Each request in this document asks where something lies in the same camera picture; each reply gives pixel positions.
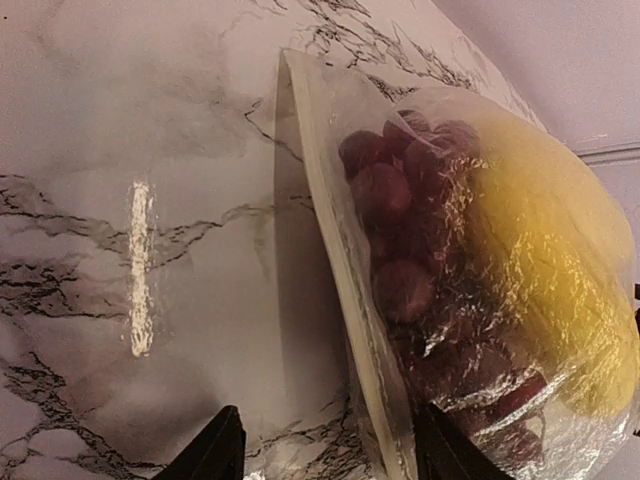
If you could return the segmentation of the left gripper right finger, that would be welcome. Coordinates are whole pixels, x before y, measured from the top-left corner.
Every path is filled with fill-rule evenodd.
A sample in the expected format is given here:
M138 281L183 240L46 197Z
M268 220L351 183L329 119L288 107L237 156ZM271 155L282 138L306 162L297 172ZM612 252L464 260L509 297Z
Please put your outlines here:
M433 403L423 403L413 415L418 478L500 480L494 465Z

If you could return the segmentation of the clear zip top bag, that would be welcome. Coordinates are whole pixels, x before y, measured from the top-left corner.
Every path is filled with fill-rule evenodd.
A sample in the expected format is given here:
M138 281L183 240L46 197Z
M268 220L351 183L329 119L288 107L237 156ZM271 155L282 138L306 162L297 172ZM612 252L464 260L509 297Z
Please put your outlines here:
M379 479L592 479L639 421L635 241L594 173L467 89L287 49Z

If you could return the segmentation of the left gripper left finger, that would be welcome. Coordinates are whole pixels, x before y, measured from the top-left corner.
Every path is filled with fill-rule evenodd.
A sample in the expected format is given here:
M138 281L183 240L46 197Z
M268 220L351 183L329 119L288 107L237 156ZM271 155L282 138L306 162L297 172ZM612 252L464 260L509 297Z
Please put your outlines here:
M245 448L238 408L226 405L152 480L242 480Z

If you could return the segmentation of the yellow fake corn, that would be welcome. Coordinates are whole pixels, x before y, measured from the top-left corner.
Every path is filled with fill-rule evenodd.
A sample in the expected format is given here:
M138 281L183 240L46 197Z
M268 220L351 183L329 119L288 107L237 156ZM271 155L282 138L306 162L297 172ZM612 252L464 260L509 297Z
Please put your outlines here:
M639 382L630 273L635 243L618 204L559 141L519 119L476 126L465 239L475 268L564 380L575 412L612 417Z

